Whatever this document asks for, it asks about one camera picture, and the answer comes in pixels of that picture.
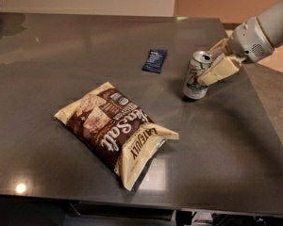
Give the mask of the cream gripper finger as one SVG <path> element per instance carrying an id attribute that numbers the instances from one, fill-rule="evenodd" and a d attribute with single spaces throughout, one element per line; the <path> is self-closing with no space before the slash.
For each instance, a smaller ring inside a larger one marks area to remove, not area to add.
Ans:
<path id="1" fill-rule="evenodd" d="M 231 55 L 226 56 L 220 54 L 197 79 L 197 82 L 202 86 L 209 86 L 218 81 L 221 81 L 234 73 L 237 73 L 242 65 L 243 58 Z"/>
<path id="2" fill-rule="evenodd" d="M 218 41 L 208 51 L 214 59 L 216 59 L 221 54 L 228 56 L 230 54 L 230 52 L 228 50 L 228 39 L 222 39 L 222 40 Z"/>

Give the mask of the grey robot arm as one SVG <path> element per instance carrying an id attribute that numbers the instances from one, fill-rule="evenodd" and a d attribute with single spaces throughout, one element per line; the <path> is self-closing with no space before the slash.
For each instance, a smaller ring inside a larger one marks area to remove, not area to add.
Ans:
<path id="1" fill-rule="evenodd" d="M 197 79 L 209 86 L 237 73 L 243 63 L 256 63 L 283 45 L 283 0 L 238 25 L 227 39 L 209 49 L 213 62 Z"/>

